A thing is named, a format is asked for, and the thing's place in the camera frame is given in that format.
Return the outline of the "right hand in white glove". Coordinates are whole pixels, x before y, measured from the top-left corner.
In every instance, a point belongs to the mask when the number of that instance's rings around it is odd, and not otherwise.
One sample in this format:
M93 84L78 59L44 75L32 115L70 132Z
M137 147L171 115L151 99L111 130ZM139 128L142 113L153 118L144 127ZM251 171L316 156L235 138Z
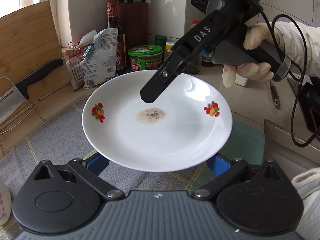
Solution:
M245 40L244 48L253 50L263 41L274 44L272 35L266 23L257 23L249 27ZM258 82L267 82L273 79L274 73L270 71L269 63L243 63L240 66L224 65L222 72L222 82L226 88L235 84L236 75Z

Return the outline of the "white jacket right forearm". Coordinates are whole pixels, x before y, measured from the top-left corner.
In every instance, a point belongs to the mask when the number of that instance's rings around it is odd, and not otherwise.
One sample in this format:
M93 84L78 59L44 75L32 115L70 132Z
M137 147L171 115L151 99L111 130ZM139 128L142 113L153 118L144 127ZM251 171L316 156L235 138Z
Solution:
M306 74L319 77L319 27L311 27L297 22L302 31L307 47ZM304 43L300 32L291 22L276 22L276 34L279 36L279 47L284 53L300 67L304 66Z

